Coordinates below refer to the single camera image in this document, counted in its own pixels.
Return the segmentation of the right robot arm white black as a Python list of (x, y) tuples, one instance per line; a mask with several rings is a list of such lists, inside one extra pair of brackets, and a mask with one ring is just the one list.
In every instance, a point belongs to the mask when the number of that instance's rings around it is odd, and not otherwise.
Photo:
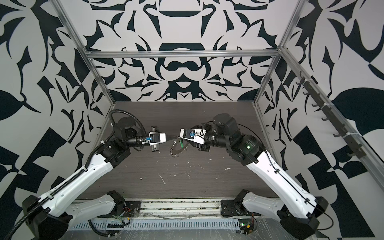
[(212, 125), (194, 126), (180, 131), (180, 137), (199, 151), (211, 147), (225, 149), (235, 161), (260, 177), (278, 196), (276, 199), (241, 191), (236, 200), (248, 213), (259, 214), (280, 222), (298, 240), (313, 236), (318, 230), (318, 217), (329, 205), (323, 197), (315, 197), (297, 184), (273, 159), (263, 143), (255, 136), (244, 134), (229, 114), (219, 114)]

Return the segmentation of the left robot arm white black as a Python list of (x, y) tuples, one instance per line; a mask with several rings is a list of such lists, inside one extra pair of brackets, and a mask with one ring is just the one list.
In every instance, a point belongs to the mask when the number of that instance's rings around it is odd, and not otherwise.
[(132, 148), (137, 151), (145, 146), (156, 148), (176, 138), (160, 133), (156, 126), (147, 132), (132, 114), (118, 122), (111, 119), (111, 124), (111, 135), (92, 150), (84, 166), (40, 197), (29, 196), (23, 201), (25, 222), (36, 240), (58, 240), (69, 228), (84, 221), (122, 215), (125, 199), (116, 191), (81, 204), (75, 204), (74, 200), (122, 163)]

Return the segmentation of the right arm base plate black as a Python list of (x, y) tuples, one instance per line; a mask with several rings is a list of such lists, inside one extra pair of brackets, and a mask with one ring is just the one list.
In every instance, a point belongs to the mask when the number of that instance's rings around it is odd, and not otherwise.
[(240, 217), (240, 216), (254, 216), (258, 217), (261, 214), (251, 213), (245, 207), (234, 200), (221, 200), (221, 216), (224, 218)]

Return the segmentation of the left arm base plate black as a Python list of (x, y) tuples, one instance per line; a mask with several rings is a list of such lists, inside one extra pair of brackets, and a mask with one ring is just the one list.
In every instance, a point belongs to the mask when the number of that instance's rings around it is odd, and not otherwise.
[(117, 204), (111, 213), (98, 216), (98, 218), (131, 218), (137, 216), (141, 211), (141, 201), (125, 201), (124, 204)]

